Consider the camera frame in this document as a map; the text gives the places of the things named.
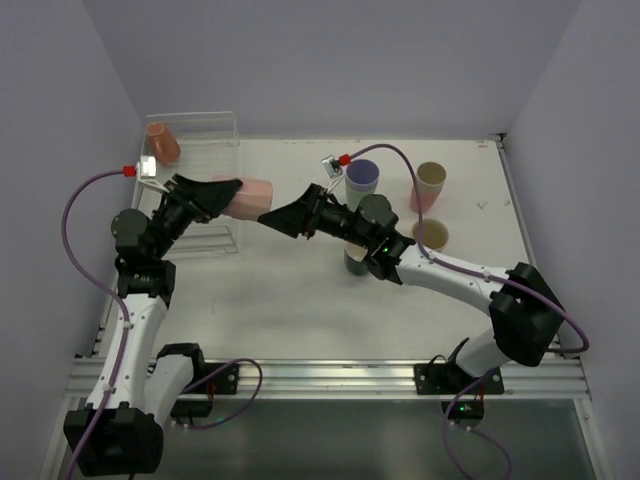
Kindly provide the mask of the light green plastic cup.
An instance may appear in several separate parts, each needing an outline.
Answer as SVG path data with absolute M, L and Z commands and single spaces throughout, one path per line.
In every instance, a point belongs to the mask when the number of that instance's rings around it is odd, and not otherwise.
M 346 204 L 351 211 L 356 211 L 361 200 L 370 194 L 374 194 L 377 184 L 356 184 L 347 183 L 345 185 Z

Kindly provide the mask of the light pink plastic cup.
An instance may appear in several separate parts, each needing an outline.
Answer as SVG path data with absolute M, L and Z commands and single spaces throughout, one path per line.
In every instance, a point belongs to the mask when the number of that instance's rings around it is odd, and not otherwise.
M 242 186 L 236 192 L 229 205 L 221 211 L 222 216 L 237 220 L 256 221 L 259 216 L 271 210 L 273 201 L 273 186 L 271 182 L 224 175 L 214 176 L 211 182 L 216 184 L 231 180 L 240 180 Z

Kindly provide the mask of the dark green ceramic mug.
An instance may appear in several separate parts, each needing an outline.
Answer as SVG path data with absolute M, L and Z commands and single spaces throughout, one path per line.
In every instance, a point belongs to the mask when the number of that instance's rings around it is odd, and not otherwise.
M 368 274 L 368 269 L 363 262 L 368 251 L 358 245 L 347 242 L 344 248 L 343 261 L 345 268 L 355 276 Z

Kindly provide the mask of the lavender plastic cup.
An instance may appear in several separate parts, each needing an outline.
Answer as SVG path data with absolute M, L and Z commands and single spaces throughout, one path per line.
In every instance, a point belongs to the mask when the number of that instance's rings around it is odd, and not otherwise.
M 345 170 L 346 185 L 349 189 L 357 192 L 373 192 L 376 190 L 380 170 L 371 160 L 353 160 Z

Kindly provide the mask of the orange plastic cup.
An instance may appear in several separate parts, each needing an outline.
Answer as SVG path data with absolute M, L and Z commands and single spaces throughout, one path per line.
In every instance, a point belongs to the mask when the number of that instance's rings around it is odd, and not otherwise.
M 146 143 L 157 162 L 169 166 L 181 155 L 181 148 L 173 133 L 163 122 L 152 122 L 146 125 Z

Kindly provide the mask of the cream painted ceramic mug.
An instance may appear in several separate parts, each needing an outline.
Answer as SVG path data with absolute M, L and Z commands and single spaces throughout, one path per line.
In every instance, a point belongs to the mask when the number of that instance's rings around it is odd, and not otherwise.
M 441 252 L 448 244 L 449 230 L 439 220 L 424 218 L 422 222 L 414 223 L 412 237 L 426 248 Z

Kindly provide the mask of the beige plastic cup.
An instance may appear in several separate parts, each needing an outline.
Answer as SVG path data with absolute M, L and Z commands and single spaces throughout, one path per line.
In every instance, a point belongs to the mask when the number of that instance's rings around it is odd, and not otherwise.
M 424 162 L 416 171 L 421 195 L 439 195 L 447 178 L 446 169 L 436 162 Z

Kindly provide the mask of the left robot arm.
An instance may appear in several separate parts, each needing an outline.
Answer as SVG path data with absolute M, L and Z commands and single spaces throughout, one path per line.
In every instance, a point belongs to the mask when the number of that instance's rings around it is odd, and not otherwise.
M 151 356 L 175 288 L 176 266 L 165 256 L 191 224 L 220 216 L 242 186 L 238 178 L 198 182 L 174 175 L 152 215 L 128 208 L 113 218 L 115 287 L 78 269 L 113 299 L 118 318 L 85 406 L 68 412 L 64 421 L 70 473 L 137 475 L 158 468 L 171 410 L 205 367 L 195 343 L 168 345 Z

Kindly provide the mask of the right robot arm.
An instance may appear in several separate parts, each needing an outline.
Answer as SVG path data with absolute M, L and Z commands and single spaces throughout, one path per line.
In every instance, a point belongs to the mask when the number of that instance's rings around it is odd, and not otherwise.
M 438 389 L 460 391 L 509 362 L 538 366 L 563 322 L 558 299 L 535 267 L 479 267 L 428 250 L 397 231 L 398 217 L 383 195 L 369 194 L 350 210 L 312 184 L 258 221 L 292 238 L 322 232 L 362 247 L 363 263 L 377 279 L 426 288 L 486 314 L 488 331 L 462 340 L 445 362 L 426 371 Z

